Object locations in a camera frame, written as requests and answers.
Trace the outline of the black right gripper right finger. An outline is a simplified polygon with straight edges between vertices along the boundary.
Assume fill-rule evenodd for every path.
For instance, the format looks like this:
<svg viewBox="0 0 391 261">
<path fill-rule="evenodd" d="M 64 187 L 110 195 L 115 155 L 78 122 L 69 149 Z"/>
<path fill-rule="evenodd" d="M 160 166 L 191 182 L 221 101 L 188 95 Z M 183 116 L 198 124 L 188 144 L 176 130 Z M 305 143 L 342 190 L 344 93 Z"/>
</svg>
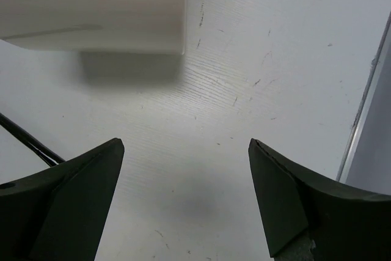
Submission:
<svg viewBox="0 0 391 261">
<path fill-rule="evenodd" d="M 390 196 L 327 178 L 256 139 L 248 151 L 274 260 L 390 259 Z"/>
</svg>

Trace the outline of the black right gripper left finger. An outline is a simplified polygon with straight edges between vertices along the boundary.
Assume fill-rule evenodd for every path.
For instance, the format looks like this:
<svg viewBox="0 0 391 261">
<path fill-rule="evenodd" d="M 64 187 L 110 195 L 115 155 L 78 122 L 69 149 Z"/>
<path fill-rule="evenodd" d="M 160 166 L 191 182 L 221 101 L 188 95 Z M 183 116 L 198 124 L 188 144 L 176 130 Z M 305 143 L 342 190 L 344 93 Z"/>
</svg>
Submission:
<svg viewBox="0 0 391 261">
<path fill-rule="evenodd" d="M 1 260 L 94 260 L 124 156 L 114 138 L 1 185 Z"/>
</svg>

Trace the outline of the cream round drawer organizer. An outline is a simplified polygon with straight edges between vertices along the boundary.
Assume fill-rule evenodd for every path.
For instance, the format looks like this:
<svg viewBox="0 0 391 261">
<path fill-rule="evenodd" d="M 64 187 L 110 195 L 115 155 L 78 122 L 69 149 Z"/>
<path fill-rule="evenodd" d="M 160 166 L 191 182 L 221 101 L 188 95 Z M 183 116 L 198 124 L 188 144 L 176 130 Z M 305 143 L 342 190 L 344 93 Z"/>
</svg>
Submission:
<svg viewBox="0 0 391 261">
<path fill-rule="evenodd" d="M 186 0 L 1 0 L 1 40 L 30 50 L 181 54 Z"/>
</svg>

